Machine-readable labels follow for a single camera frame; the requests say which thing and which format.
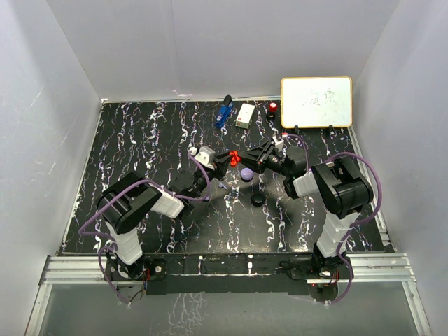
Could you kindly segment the orange earbud charging case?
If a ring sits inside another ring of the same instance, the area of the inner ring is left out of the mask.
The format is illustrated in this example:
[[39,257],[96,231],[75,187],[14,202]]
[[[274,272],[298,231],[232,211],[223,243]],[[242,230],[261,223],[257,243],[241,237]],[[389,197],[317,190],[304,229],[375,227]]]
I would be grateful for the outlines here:
[[236,167],[241,161],[241,158],[240,158],[238,152],[231,151],[231,152],[229,152],[229,156],[230,156],[230,166]]

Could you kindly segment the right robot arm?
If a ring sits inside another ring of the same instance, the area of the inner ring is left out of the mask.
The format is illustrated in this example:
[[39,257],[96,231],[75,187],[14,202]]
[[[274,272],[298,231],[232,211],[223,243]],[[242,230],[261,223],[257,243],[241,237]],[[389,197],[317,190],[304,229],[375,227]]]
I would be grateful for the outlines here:
[[354,153],[338,153],[327,161],[308,166],[307,152],[290,146],[280,155],[280,142],[265,144],[237,154],[236,161],[256,173],[270,169],[285,177],[286,194],[301,198],[318,193],[325,208],[325,223],[313,251],[306,256],[280,263],[280,268],[293,279],[313,274],[326,278],[349,261],[345,258],[347,236],[361,212],[374,199],[371,184],[354,162]]

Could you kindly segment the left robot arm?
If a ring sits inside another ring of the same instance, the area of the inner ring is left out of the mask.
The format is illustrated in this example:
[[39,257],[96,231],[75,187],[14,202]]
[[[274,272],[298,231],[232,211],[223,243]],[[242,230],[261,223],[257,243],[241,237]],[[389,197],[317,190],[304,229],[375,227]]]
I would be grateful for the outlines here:
[[97,203],[97,212],[105,220],[113,240],[112,267],[126,279],[138,279],[144,273],[143,251],[137,226],[150,212],[177,219],[189,212],[193,202],[205,202],[211,197],[211,181],[222,180],[238,154],[217,154],[207,146],[188,149],[188,157],[197,170],[192,183],[183,189],[166,189],[131,172],[104,191]]

